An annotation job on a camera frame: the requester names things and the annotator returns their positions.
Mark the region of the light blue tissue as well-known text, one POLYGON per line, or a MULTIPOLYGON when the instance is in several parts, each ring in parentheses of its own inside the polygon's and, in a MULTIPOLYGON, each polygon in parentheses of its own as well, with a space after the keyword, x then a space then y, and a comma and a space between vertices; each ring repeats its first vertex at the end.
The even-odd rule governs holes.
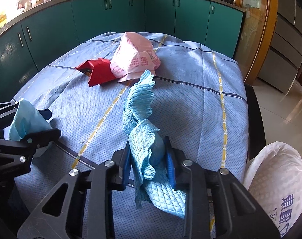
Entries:
POLYGON ((28 134, 50 129, 49 122, 28 100, 22 98, 9 129, 8 140, 20 141, 28 134))

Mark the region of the light blue dish cloth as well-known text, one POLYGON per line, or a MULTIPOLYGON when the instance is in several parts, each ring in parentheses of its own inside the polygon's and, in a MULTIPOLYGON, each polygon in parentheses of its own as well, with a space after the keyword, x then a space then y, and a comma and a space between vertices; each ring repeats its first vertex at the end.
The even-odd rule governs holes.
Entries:
POLYGON ((147 201, 159 210, 184 218, 186 194, 174 190, 169 183, 164 141, 159 128, 148 119, 154 99, 153 77, 149 70, 144 71, 129 89, 122 114, 123 130, 131 150, 135 203, 141 208, 147 201))

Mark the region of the red snack wrapper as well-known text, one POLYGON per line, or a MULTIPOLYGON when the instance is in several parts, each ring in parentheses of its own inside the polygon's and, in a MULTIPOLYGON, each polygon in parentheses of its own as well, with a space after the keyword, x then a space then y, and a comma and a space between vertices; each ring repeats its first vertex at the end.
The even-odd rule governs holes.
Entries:
POLYGON ((111 71, 110 64, 110 60, 98 58, 87 60, 75 69, 88 76, 88 85, 93 87, 117 79, 111 71))

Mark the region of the pink plastic package bag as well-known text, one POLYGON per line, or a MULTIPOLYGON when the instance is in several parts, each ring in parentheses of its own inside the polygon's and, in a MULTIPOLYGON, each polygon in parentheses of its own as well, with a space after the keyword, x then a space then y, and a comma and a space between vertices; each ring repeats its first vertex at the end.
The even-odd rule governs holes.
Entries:
POLYGON ((121 83, 139 79, 146 70, 155 74, 160 64, 150 40, 135 32, 125 32, 112 57, 110 69, 121 83))

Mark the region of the white trash bag bin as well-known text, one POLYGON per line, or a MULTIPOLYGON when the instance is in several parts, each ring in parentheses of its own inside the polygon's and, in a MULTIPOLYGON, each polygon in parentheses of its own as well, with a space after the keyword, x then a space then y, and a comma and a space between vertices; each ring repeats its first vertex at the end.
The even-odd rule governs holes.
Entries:
POLYGON ((246 164, 244 187, 283 237, 302 213, 302 158, 284 142, 266 145, 246 164))

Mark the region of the green lower kitchen cabinets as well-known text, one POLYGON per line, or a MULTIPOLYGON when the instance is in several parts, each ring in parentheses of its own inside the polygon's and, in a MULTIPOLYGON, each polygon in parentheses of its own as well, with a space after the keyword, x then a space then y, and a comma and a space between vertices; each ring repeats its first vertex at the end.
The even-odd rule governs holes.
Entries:
POLYGON ((53 0, 0 28, 0 103, 79 44, 107 32, 164 33, 233 57, 244 11, 216 0, 53 0))

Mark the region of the blue checked tablecloth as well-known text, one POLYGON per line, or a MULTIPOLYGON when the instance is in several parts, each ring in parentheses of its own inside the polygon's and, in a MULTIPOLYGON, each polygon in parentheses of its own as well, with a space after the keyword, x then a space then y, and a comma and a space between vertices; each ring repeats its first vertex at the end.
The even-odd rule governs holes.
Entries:
POLYGON ((242 180, 248 149, 247 97, 238 64, 208 47, 161 33, 143 33, 160 66, 142 81, 116 80, 89 86, 77 70, 88 59, 112 59, 124 39, 106 33, 81 43, 49 63, 14 96, 52 112, 50 125, 62 135, 32 160, 31 171, 15 179, 28 210, 73 168, 94 169, 127 143, 139 142, 145 127, 209 170, 227 168, 242 180))

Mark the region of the grey multi-door refrigerator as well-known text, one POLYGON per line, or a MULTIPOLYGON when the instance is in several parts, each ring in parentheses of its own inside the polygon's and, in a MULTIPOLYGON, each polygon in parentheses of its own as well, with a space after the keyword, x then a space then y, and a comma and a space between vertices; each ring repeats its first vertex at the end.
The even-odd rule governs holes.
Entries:
POLYGON ((278 0, 275 32, 258 77, 287 93, 301 68, 302 6, 297 0, 278 0))

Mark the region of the wooden framed glass door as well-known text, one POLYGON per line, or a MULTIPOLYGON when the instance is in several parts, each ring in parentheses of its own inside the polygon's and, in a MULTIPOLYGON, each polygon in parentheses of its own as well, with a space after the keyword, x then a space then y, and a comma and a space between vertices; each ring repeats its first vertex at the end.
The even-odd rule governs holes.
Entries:
POLYGON ((236 0, 244 10, 234 59, 238 62, 244 83, 252 85, 270 49, 277 22, 278 0, 236 0))

